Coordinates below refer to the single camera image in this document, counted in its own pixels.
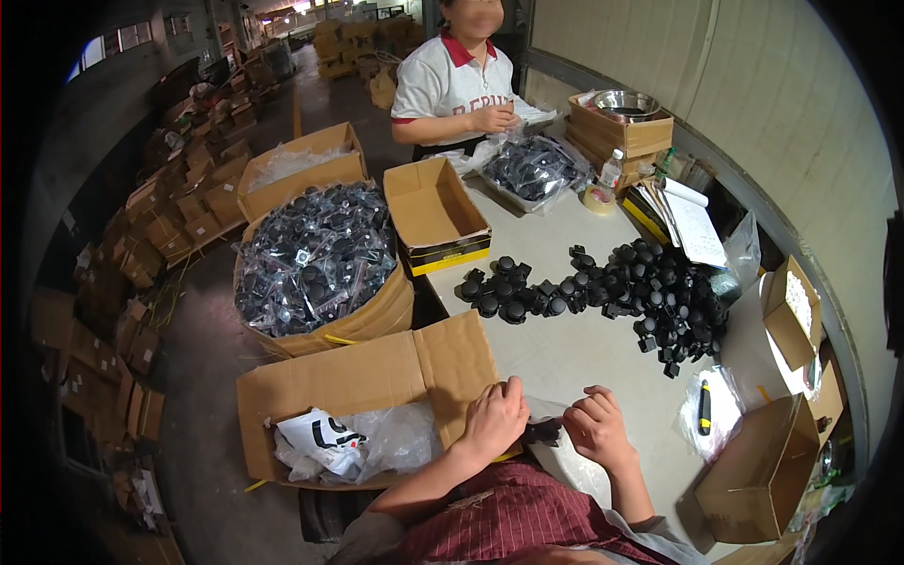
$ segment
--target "concrete floor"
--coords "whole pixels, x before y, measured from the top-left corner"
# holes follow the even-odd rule
[[[392,141],[389,112],[375,108],[362,81],[317,75],[311,46],[293,55],[299,71],[265,108],[248,135],[256,153],[292,138],[293,93],[304,134],[352,122],[371,176],[410,160]],[[240,231],[230,242],[238,240]],[[322,563],[333,546],[302,540],[294,489],[268,484],[250,493],[236,411],[235,380],[259,364],[264,350],[232,305],[235,254],[226,242],[204,250],[188,269],[151,381],[166,395],[158,474],[164,504],[190,564]]]

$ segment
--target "stainless steel bowl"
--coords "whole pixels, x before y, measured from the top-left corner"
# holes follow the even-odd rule
[[[642,122],[662,109],[659,102],[643,92],[603,90],[593,99],[597,108],[623,123]]]

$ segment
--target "yellow box cutter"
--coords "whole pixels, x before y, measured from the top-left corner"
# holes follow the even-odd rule
[[[712,423],[711,418],[710,384],[704,379],[700,387],[700,435],[709,436]]]

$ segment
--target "window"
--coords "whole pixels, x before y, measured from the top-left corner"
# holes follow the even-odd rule
[[[179,33],[191,33],[192,22],[188,15],[170,15],[164,19],[167,35],[178,35]]]
[[[149,22],[127,25],[95,37],[85,45],[85,49],[82,50],[79,60],[73,65],[72,72],[66,81],[69,82],[88,67],[98,64],[107,59],[107,57],[141,43],[147,43],[152,39],[151,24]]]

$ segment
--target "table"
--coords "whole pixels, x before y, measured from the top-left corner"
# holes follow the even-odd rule
[[[470,307],[455,295],[465,274],[480,268],[489,275],[491,262],[503,255],[533,267],[529,284],[540,284],[545,278],[559,284],[575,273],[570,265],[570,246],[583,245],[598,263],[605,264],[613,248],[639,236],[621,208],[608,216],[597,216],[573,192],[564,193],[545,216],[521,215],[495,200],[481,179],[467,180],[465,185],[492,226],[493,239],[488,259],[427,275],[449,315],[461,314]],[[670,380],[663,375],[664,366],[655,354],[640,352],[639,338],[632,329],[635,320],[629,316],[613,321],[602,316],[599,308],[588,308],[578,315],[529,315],[522,325],[509,325],[496,316],[485,319],[484,328],[500,376],[520,376],[528,396],[570,405],[584,396],[585,386],[602,384],[611,389],[625,415],[628,439],[640,452],[656,512],[706,549],[712,537],[692,493],[695,479],[702,478],[703,461],[673,427],[687,377],[711,360],[685,361],[678,378]],[[611,507],[608,479],[601,468],[569,448],[544,447],[535,454],[544,467],[560,468],[560,473],[552,472],[561,481]],[[738,547],[716,543],[707,556],[715,560]]]

